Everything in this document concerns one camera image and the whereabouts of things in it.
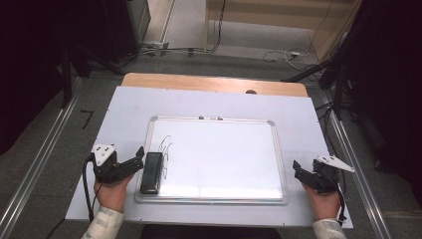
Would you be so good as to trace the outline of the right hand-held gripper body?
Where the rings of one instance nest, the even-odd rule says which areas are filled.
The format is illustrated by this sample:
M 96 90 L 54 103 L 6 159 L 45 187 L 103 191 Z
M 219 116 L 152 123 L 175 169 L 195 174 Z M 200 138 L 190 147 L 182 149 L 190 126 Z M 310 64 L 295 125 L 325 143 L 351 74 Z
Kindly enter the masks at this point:
M 339 172 L 355 172 L 355 169 L 336 156 L 317 156 L 313 162 L 316 174 L 316 191 L 329 193 L 337 191 Z

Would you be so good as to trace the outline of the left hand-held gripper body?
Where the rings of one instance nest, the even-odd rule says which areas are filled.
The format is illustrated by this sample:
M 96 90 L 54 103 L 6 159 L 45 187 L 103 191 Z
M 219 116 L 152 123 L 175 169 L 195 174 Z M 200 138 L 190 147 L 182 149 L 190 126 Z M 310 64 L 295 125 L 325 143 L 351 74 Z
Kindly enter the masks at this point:
M 128 162 L 119 163 L 116 159 L 116 146 L 113 144 L 95 144 L 94 174 L 100 183 L 114 184 L 133 175 Z

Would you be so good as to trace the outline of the black whiteboard eraser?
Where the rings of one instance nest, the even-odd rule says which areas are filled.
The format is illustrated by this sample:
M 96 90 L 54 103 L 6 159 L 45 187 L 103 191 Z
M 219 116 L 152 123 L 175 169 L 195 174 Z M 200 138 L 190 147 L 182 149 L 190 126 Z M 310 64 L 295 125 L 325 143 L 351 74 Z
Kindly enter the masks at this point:
M 140 193 L 157 194 L 159 190 L 163 154 L 161 152 L 149 152 L 144 164 Z

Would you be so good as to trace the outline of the silver framed whiteboard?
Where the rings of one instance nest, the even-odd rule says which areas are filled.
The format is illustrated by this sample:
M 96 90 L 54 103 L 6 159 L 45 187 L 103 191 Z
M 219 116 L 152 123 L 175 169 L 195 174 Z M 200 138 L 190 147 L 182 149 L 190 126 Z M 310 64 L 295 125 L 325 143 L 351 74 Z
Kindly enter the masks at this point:
M 270 120 L 154 117 L 146 150 L 163 154 L 155 193 L 143 203 L 283 205 L 288 189 L 278 133 Z

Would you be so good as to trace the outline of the person's right hand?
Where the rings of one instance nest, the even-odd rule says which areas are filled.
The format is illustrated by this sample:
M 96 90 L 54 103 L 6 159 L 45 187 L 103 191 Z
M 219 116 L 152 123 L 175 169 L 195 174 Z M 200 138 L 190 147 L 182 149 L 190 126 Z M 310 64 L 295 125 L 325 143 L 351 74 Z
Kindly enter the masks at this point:
M 340 208 L 340 199 L 337 192 L 320 194 L 305 184 L 303 188 L 311 200 L 316 220 L 335 219 L 337 217 Z

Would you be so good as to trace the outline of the person's left hand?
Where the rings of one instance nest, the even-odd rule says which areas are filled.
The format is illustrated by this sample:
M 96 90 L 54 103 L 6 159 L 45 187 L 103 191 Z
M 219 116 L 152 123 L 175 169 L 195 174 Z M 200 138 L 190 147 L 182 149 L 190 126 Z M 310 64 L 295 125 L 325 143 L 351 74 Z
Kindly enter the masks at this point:
M 94 191 L 100 206 L 122 213 L 126 200 L 126 189 L 131 180 L 132 175 L 114 184 L 101 184 L 96 181 Z

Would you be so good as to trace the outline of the white table cover sheet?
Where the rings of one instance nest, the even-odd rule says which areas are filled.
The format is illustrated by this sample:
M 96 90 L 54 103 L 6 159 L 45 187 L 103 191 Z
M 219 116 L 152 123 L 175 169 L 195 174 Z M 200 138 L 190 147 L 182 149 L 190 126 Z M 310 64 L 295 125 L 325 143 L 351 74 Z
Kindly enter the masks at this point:
M 142 146 L 154 117 L 270 120 L 277 129 L 288 202 L 283 205 L 143 203 L 135 200 L 140 173 L 128 186 L 125 218 L 143 224 L 246 227 L 310 226 L 310 199 L 295 178 L 293 162 L 310 170 L 328 156 L 313 102 L 304 97 L 119 87 L 115 90 L 95 144 L 113 144 L 125 161 Z

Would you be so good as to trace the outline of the black metal stand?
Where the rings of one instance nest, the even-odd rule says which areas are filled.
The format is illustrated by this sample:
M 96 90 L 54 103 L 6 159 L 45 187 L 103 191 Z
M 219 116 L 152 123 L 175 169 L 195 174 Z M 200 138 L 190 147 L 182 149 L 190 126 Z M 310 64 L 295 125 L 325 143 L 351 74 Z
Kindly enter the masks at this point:
M 338 71 L 336 83 L 335 83 L 335 93 L 334 93 L 332 108 L 338 120 L 341 120 L 340 110 L 341 110 L 343 86 L 344 86 L 344 81 L 345 81 L 345 72 L 346 72 L 345 65 L 341 65 L 339 67 L 339 71 Z

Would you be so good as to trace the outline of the grey power strip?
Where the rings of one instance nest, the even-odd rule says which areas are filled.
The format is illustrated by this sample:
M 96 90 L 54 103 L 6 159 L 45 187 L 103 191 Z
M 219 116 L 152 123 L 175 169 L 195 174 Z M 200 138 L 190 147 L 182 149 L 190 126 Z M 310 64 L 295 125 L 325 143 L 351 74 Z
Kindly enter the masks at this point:
M 169 51 L 168 43 L 143 43 L 140 46 L 139 56 L 165 56 Z

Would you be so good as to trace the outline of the black curtain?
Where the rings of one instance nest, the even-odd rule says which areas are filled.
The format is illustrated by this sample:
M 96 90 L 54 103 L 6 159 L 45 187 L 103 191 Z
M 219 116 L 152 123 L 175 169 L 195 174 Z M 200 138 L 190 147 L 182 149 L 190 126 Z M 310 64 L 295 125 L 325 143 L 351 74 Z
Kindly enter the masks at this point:
M 362 0 L 346 62 L 380 162 L 422 206 L 422 0 Z
M 67 58 L 91 72 L 72 21 L 87 0 L 0 0 L 0 155 L 43 107 L 67 87 L 58 67 Z

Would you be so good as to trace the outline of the dark cabinet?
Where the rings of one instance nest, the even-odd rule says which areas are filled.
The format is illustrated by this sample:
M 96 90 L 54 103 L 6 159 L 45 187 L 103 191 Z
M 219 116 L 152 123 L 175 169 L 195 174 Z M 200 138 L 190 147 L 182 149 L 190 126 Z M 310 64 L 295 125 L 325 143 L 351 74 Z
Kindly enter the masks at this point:
M 106 57 L 119 62 L 138 53 L 151 20 L 148 0 L 102 0 L 110 46 Z

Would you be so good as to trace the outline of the light wooden shelf unit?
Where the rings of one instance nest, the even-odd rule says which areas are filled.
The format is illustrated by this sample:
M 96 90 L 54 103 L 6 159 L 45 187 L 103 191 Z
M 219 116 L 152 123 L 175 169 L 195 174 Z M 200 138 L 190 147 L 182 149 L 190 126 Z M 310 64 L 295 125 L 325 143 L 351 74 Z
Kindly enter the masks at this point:
M 206 0 L 204 44 L 209 21 L 306 29 L 320 61 L 327 60 L 354 21 L 363 0 Z

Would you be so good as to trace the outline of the aluminium floor rail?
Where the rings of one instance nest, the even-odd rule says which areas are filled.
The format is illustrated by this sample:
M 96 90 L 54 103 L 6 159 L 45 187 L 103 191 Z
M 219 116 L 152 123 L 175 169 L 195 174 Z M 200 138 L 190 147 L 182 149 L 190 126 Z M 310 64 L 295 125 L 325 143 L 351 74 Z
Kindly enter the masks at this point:
M 8 239 L 10 236 L 75 107 L 84 82 L 85 80 L 80 77 L 77 77 L 73 82 L 71 89 L 74 91 L 74 95 L 68 104 L 57 113 L 54 122 L 49 127 L 49 132 L 43 139 L 42 145 L 36 150 L 33 161 L 23 178 L 19 181 L 19 185 L 8 201 L 4 212 L 0 214 L 0 239 Z
M 333 111 L 330 111 L 325 119 L 327 120 L 327 125 L 323 130 L 328 143 L 328 150 L 334 152 L 336 155 L 340 155 L 341 159 L 350 163 L 355 168 L 355 173 L 351 177 L 353 178 L 355 188 L 362 203 L 362 209 L 365 211 L 375 238 L 393 239 L 369 185 L 369 181 L 351 145 L 343 121 L 338 120 Z

